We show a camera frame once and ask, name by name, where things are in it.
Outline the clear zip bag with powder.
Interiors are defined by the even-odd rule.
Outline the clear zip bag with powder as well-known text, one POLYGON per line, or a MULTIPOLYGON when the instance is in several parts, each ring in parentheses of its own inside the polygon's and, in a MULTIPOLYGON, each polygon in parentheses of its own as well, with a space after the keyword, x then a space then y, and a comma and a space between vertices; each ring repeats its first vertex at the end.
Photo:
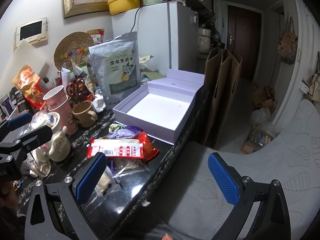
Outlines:
POLYGON ((99 197, 102 197, 107 194, 111 194, 121 190, 120 180, 113 177, 111 169, 107 166, 101 175, 95 191, 99 197))

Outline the red white snack packet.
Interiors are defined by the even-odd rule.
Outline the red white snack packet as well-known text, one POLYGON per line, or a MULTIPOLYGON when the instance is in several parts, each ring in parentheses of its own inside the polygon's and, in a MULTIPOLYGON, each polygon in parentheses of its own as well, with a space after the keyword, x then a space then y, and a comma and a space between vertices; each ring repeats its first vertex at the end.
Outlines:
POLYGON ((137 139, 92 139, 87 150, 91 158, 98 152, 107 158, 143 159, 143 144, 137 139))

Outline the light green snack packet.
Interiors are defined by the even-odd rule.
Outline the light green snack packet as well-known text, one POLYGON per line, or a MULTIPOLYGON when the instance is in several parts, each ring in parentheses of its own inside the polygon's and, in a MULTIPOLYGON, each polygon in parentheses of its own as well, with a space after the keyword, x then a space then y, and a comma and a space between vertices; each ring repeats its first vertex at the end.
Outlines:
POLYGON ((125 128, 125 125, 112 123, 112 124, 110 124, 108 131, 109 131, 109 133, 114 133, 114 132, 116 132, 120 129, 124 129, 124 128, 125 128))

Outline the lavender drawstring pouch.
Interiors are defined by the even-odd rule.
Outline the lavender drawstring pouch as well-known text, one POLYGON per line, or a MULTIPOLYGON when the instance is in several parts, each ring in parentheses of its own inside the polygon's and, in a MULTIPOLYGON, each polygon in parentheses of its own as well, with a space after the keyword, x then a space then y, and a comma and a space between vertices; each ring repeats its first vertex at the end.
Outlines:
POLYGON ((126 126, 114 133, 108 134, 108 139, 135 139, 143 130, 136 126, 126 126))

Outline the bright red candy packet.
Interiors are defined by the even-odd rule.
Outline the bright red candy packet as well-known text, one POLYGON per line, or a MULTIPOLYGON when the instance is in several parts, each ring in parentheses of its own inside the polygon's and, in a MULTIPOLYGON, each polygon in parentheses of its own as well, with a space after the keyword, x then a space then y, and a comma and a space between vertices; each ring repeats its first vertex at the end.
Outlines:
POLYGON ((142 149, 143 149, 142 162, 147 163, 148 161, 156 157, 156 155, 159 153, 159 149, 153 146, 149 137, 144 131, 139 133, 137 139, 142 144, 142 149))

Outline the white rabbit ceramic teapot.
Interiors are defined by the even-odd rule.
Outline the white rabbit ceramic teapot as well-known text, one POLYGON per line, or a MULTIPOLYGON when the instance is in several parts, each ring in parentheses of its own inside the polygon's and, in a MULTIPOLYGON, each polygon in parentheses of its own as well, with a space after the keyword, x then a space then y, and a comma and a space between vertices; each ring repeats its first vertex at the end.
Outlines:
POLYGON ((29 128, 31 131, 47 125, 52 129, 52 138, 42 146, 31 152, 36 162, 52 160, 59 163, 65 160, 70 151, 71 144, 66 137, 67 127, 61 127, 61 117, 57 112, 46 113, 40 111, 36 113, 31 121, 29 128))

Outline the pink panda paper cup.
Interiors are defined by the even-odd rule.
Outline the pink panda paper cup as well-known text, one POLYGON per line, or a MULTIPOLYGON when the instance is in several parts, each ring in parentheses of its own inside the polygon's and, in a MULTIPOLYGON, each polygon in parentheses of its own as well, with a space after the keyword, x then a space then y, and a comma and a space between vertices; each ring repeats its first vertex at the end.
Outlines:
POLYGON ((61 105, 55 108, 49 108, 50 112, 56 112, 60 115, 60 127, 67 127, 67 134, 73 135, 78 131, 78 124, 73 116, 71 106, 66 99, 61 105))

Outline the orange snack bag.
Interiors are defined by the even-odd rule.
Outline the orange snack bag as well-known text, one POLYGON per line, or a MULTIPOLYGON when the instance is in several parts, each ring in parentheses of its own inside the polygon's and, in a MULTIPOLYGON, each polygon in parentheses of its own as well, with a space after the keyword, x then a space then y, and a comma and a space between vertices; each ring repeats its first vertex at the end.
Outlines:
POLYGON ((43 97, 49 89, 31 66, 25 64, 12 79, 12 83, 32 106, 40 111, 46 109, 46 101, 43 97))

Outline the beige ceramic mug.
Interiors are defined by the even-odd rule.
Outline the beige ceramic mug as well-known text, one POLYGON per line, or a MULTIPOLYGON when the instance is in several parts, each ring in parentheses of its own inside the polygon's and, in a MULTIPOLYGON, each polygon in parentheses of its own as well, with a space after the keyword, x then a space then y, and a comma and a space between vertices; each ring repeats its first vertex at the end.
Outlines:
POLYGON ((98 120, 93 104, 89 100, 77 104, 72 112, 77 122, 84 128, 93 126, 98 120))

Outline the egg carton box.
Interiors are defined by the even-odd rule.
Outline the egg carton box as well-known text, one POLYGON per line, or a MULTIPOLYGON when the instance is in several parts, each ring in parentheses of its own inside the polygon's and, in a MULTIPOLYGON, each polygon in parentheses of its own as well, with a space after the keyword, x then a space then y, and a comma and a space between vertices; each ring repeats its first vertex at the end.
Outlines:
POLYGON ((252 126, 248 136, 245 139, 240 151, 244 154, 256 152, 269 144, 273 137, 261 130, 259 127, 252 126))

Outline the round woven straw mat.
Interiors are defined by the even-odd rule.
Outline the round woven straw mat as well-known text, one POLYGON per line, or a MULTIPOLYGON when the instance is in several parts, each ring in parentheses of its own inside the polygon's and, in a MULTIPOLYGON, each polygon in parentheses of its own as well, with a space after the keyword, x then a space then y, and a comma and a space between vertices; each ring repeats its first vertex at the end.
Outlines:
POLYGON ((71 61, 76 64, 83 62, 83 58, 89 53, 88 48, 94 45, 91 35, 77 31, 67 35, 57 45, 54 53, 54 64, 58 70, 66 64, 67 68, 72 68, 71 61))

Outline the silver pear jasmine tea pouch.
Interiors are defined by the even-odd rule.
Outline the silver pear jasmine tea pouch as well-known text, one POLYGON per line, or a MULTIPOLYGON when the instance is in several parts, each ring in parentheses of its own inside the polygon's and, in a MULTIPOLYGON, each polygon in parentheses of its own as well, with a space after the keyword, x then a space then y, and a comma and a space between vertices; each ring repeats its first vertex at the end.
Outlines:
POLYGON ((137 32, 121 34, 88 50, 107 109, 140 87, 137 32))

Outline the hanging brown patterned bag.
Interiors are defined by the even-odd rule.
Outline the hanging brown patterned bag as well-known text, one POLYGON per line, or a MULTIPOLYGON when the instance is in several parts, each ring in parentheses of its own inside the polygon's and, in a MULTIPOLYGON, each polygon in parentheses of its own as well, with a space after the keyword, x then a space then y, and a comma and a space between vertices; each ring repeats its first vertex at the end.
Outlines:
POLYGON ((298 36, 291 31, 284 31, 277 46, 277 54, 287 64, 293 64, 297 55, 298 36))

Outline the white rice cooker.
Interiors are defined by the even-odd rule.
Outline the white rice cooker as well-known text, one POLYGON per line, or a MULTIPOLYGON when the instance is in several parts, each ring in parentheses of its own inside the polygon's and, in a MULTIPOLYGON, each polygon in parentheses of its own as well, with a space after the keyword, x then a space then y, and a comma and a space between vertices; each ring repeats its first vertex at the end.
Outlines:
POLYGON ((197 40, 197 47, 200 54, 207 54, 210 52, 210 35, 211 30, 209 29, 198 29, 198 40, 197 40))

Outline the red handled scissors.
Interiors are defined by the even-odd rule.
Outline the red handled scissors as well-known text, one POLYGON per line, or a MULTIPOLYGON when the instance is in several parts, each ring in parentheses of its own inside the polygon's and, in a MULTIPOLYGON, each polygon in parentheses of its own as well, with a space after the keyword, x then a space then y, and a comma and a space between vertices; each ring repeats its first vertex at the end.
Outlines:
POLYGON ((83 78, 78 78, 74 82, 70 82, 66 87, 66 93, 70 97, 79 97, 86 94, 86 85, 83 78))

